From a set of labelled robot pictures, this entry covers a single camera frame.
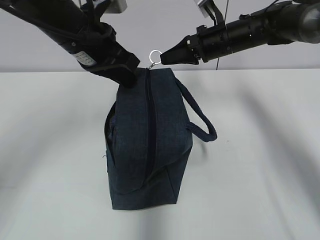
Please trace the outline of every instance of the bag strap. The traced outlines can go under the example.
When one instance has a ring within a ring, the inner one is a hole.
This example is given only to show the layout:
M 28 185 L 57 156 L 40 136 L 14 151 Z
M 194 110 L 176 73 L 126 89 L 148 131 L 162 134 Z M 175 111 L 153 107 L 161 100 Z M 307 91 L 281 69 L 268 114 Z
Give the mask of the bag strap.
M 177 79 L 175 78 L 175 82 L 177 86 L 179 87 L 182 96 L 187 101 L 187 103 L 190 105 L 190 107 L 195 111 L 195 113 L 204 121 L 206 126 L 208 127 L 209 133 L 206 133 L 204 130 L 202 130 L 199 126 L 195 125 L 193 122 L 188 122 L 186 128 L 189 129 L 194 135 L 196 135 L 199 139 L 201 139 L 204 142 L 213 142 L 217 139 L 217 132 L 212 125 L 212 123 L 209 121 L 209 119 L 204 115 L 204 113 L 201 111 L 199 105 L 197 104 L 194 97 L 191 95 L 191 93 L 188 91 L 188 89 Z

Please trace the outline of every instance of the white table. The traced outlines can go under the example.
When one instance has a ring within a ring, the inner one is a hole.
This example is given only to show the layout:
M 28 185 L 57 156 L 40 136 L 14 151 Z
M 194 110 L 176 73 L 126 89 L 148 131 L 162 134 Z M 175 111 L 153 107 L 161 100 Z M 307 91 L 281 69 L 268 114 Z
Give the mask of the white table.
M 117 84 L 0 73 L 0 239 L 320 239 L 320 69 L 175 74 L 218 140 L 194 138 L 177 205 L 115 211 L 103 156 Z

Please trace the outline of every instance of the bag zipper track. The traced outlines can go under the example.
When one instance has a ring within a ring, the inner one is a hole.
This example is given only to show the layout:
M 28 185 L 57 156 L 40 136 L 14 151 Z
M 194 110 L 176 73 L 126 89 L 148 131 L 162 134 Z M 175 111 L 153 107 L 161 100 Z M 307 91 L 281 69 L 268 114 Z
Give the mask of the bag zipper track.
M 157 138 L 157 123 L 156 123 L 156 109 L 155 102 L 152 95 L 151 88 L 151 74 L 150 70 L 146 69 L 145 76 L 145 93 L 147 99 L 147 114 L 148 114 L 148 152 L 147 163 L 145 169 L 145 179 L 147 179 L 155 166 L 156 161 L 156 138 Z

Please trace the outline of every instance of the fabric bag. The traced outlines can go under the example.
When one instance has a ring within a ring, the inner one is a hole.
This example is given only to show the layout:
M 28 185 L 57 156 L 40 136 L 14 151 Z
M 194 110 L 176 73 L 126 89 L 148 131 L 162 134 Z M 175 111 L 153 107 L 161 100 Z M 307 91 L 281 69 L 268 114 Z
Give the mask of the fabric bag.
M 204 142 L 216 130 L 170 68 L 138 68 L 134 88 L 120 86 L 105 122 L 112 208 L 139 210 L 176 204 L 192 133 Z M 208 127 L 190 122 L 182 96 Z

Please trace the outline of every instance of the zipper pull ring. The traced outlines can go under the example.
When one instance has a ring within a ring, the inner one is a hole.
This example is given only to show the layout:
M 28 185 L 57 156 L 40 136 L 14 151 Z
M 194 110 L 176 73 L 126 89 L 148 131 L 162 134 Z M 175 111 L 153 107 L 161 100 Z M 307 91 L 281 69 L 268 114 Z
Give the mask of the zipper pull ring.
M 155 65 L 159 65 L 159 64 L 161 64 L 161 60 L 159 61 L 159 62 L 154 62 L 154 61 L 152 61 L 152 59 L 151 59 L 151 55 L 153 54 L 153 53 L 160 53 L 160 55 L 162 54 L 162 52 L 160 52 L 159 50 L 153 50 L 152 52 L 150 52 L 150 54 L 149 54 L 149 60 L 150 60 L 150 62 L 152 63 L 149 67 L 148 67 L 148 69 L 149 70 L 151 70 Z

